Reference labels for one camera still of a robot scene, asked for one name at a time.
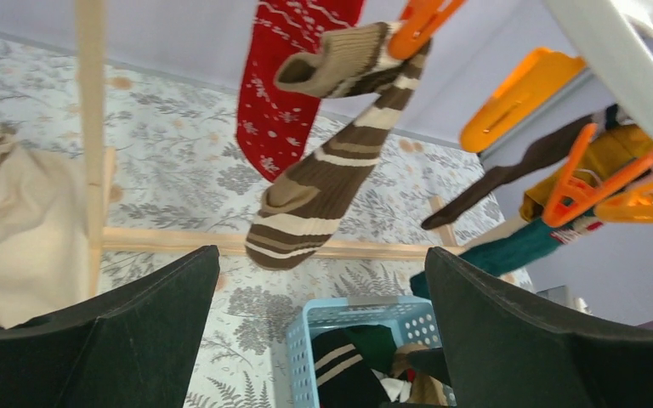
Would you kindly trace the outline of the tan brown sock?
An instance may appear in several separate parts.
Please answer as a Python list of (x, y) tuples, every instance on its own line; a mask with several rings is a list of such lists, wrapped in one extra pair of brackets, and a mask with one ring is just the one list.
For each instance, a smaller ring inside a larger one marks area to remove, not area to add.
[(407, 402), (448, 406), (443, 385), (435, 378), (416, 371), (407, 360), (409, 353), (426, 349), (427, 347), (420, 343), (407, 343), (397, 348), (393, 357), (390, 375), (392, 377), (402, 377), (405, 372), (413, 375), (411, 380), (412, 388)]

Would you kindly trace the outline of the black sock with beige stripes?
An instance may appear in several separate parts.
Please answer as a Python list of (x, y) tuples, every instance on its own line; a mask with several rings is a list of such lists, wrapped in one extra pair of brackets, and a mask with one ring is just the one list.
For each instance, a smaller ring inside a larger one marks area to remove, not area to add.
[(389, 396), (345, 330), (312, 340), (315, 384), (324, 408), (375, 408)]

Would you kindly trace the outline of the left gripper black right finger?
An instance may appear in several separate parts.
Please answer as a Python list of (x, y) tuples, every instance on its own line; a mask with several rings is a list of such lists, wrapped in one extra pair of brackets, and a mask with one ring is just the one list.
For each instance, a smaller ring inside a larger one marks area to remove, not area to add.
[(461, 407), (653, 407), (653, 330), (600, 319), (446, 250), (424, 265)]

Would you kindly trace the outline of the dark green sock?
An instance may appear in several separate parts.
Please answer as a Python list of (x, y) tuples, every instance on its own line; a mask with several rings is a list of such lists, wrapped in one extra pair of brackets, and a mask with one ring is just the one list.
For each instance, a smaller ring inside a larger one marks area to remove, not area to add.
[(397, 349), (390, 328), (382, 325), (360, 325), (346, 327), (344, 332), (371, 369), (390, 374)]

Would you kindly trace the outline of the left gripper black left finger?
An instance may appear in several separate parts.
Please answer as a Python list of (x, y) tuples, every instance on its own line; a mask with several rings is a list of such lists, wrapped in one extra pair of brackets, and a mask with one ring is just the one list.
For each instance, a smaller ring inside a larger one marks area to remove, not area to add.
[(87, 301), (0, 327), (0, 407), (180, 407), (219, 277), (204, 246)]

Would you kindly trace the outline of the red patterned sock pair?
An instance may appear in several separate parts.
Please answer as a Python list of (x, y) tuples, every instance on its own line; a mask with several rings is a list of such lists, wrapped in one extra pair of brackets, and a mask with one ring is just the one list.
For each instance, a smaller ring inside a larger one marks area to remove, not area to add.
[(304, 153), (320, 100), (283, 92), (278, 68), (297, 52), (314, 53), (325, 31), (354, 26), (361, 0), (266, 0), (257, 4), (236, 112), (236, 141), (268, 181)]

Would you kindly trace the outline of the dark brown sock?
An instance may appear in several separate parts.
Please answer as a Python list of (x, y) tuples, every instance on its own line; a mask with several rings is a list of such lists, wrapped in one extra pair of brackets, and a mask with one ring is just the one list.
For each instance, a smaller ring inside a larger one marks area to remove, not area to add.
[(527, 174), (560, 162), (567, 157), (582, 129), (592, 122), (591, 116), (580, 117), (534, 141), (519, 162), (487, 170), (482, 178), (470, 185), (463, 193), (424, 219), (421, 223), (422, 229), (434, 230), (452, 224), (496, 188), (511, 184)]

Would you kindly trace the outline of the white round clip hanger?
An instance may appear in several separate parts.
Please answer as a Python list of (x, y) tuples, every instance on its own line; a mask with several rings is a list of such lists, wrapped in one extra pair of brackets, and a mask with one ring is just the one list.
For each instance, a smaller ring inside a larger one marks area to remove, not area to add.
[(618, 104), (653, 139), (653, 1), (552, 0), (560, 30)]

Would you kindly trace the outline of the brown striped sock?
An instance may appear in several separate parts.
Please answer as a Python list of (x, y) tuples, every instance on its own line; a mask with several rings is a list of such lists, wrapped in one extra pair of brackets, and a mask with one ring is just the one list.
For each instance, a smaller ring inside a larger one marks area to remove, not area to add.
[(378, 97), (264, 191), (244, 243), (258, 266), (292, 269), (324, 246), (378, 164), (432, 46), (427, 41), (412, 57), (393, 58), (388, 45), (400, 28), (399, 22), (377, 22), (328, 31), (317, 53), (296, 53), (281, 64), (275, 78), (280, 90), (320, 99)]

